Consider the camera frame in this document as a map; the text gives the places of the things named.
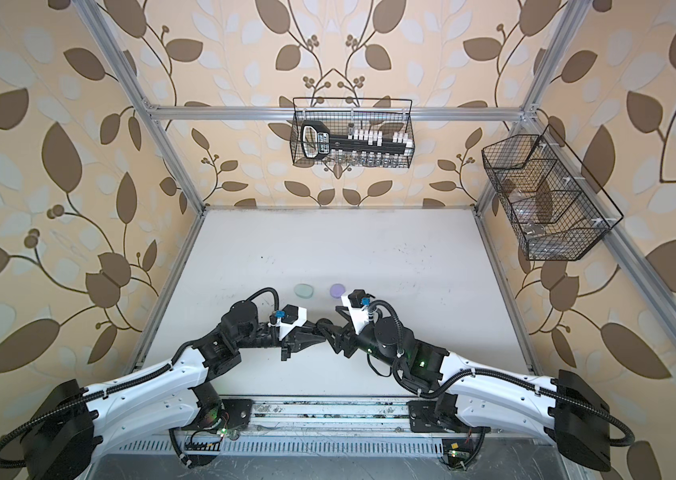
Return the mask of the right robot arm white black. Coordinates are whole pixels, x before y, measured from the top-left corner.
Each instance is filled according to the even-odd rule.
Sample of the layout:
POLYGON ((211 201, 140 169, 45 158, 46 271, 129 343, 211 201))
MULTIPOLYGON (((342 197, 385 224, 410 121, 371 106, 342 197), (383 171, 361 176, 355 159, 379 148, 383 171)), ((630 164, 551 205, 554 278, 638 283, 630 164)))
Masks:
POLYGON ((636 437, 607 402, 578 374, 554 377, 495 369, 419 340, 386 301, 358 309, 343 306, 346 325, 322 318, 315 330, 337 353, 362 351, 390 368, 407 393, 447 407, 448 428, 458 425, 532 435, 590 470, 611 470, 611 450, 636 437))

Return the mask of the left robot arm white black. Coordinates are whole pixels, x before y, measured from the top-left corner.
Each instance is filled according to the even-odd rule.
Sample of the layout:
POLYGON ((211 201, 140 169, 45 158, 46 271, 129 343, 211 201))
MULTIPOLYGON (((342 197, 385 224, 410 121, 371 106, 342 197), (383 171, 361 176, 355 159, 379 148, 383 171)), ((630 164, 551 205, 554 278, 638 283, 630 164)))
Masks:
POLYGON ((178 431, 225 437, 237 417, 213 380, 238 365, 244 349, 279 347, 289 357, 322 343, 327 323, 310 321, 303 307, 280 304, 261 322, 254 297, 238 301, 209 333, 184 342, 163 362, 86 388, 75 381, 56 387, 29 421, 0 438, 0 469, 26 469, 33 479, 75 479, 115 448, 162 431, 190 466, 178 431))

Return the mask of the purple round earbud case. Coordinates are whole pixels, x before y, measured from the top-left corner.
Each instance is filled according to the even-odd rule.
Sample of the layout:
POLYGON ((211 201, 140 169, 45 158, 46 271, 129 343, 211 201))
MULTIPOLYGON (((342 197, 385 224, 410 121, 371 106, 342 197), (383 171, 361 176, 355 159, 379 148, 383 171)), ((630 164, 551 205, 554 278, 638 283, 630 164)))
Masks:
POLYGON ((329 294, 334 299, 340 299, 346 292, 346 288, 343 284, 335 283, 330 286, 329 294))

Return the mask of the mint green charging case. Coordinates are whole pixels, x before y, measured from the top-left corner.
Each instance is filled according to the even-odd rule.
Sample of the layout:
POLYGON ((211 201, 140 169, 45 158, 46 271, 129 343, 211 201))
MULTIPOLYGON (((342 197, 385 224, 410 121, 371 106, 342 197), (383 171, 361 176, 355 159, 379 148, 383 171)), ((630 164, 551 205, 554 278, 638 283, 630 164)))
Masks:
POLYGON ((310 299, 314 295, 314 287, 305 283, 295 285, 293 291, 297 297, 302 299, 310 299))

